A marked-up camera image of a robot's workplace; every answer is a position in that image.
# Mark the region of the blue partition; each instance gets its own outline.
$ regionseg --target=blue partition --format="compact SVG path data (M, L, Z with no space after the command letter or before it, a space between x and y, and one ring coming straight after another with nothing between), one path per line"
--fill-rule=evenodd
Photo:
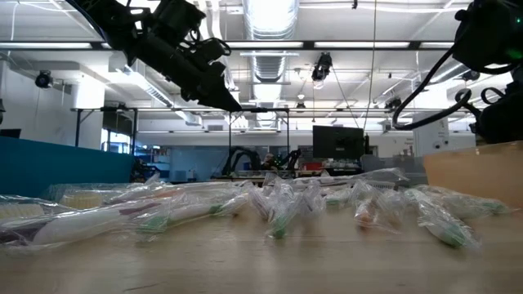
M38 197L49 186L129 182L133 157L0 136L0 194Z

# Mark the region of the wooden table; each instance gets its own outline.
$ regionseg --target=wooden table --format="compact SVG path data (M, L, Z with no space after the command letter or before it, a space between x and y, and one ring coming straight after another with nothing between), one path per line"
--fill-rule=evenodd
M0 293L522 293L523 216L469 224L480 253L439 243L415 218L402 234L361 231L329 210L283 240L254 212L170 229L151 243L118 234L53 252L0 256Z

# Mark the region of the ceiling light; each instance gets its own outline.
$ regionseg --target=ceiling light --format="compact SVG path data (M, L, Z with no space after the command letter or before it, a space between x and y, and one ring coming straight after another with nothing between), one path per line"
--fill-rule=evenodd
M453 66L452 68L444 71L442 74L438 75L437 77L434 77L432 78L432 82L439 82L442 78L444 78L447 74L450 74L452 73L453 71L455 71L456 69L462 67L463 65L462 64L459 64L459 65L456 65L456 66Z
M166 134L166 133L169 133L169 131L138 131L138 133L141 133L141 134Z
M406 48L409 42L315 42L315 48Z
M286 57L286 56L300 56L296 52L240 52L242 57Z
M159 109L159 108L144 108L144 109L138 109L138 111L141 112L171 112L171 109Z
M420 48L451 48L454 42L422 42Z
M303 42L280 42L280 41L253 41L253 42L227 42L231 48L301 48Z
M88 42L0 42L0 49L92 49Z

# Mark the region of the black cable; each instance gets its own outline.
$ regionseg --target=black cable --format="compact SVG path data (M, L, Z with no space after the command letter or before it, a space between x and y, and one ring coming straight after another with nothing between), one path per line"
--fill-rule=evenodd
M401 105L397 108L397 110L394 112L394 115L392 116L392 126L396 129L396 130L400 130L400 131L411 131L417 127L421 127L421 126L425 126L429 123L433 123L439 119L442 119L448 115L451 115L452 113L454 113L456 110L460 109L464 104L467 103L467 101L470 99L470 96L472 94L469 95L468 99L462 99L460 100L457 104L455 104L454 106L448 108L448 109L445 109L445 110L442 110L441 112L439 112L438 114L434 114L432 115L431 117L428 117L428 118L424 118L422 119L421 121L419 122L413 122L413 123L410 123L410 124L406 124L406 125L400 125L398 124L398 118L401 114L401 111L403 111L403 109L405 109L405 107L407 107L408 104L410 104L410 102L412 102L412 100L414 100L414 98L416 98L416 96L419 95L419 93L421 93L423 91L423 89L425 88L425 86L431 81L431 78L434 76L434 74L436 74L436 72L438 71L438 69L444 64L444 62L449 59L449 57L454 53L454 46L452 46L439 60L438 62L436 62L436 64L434 65L434 67L432 67L431 71L427 74L427 76L425 77L425 79L423 80L423 82L418 86L418 88L416 90L414 90L414 92L412 94L410 94L409 97L407 97L407 99L405 99L405 101L403 101L403 103L401 103Z
M492 105L495 103L495 102L490 102L487 99L488 91L492 91L492 92L496 93L496 95L498 95L500 97L499 99L505 98L505 94L503 94L503 92L501 92L499 89L496 89L495 87L485 88L485 89L483 89L483 91L481 91L481 100L483 100L483 102L487 105Z

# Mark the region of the window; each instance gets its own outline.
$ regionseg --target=window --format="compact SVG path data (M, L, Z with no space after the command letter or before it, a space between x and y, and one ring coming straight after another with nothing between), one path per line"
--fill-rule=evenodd
M101 150L115 152L120 154L129 154L131 137L113 132L110 130L101 130Z

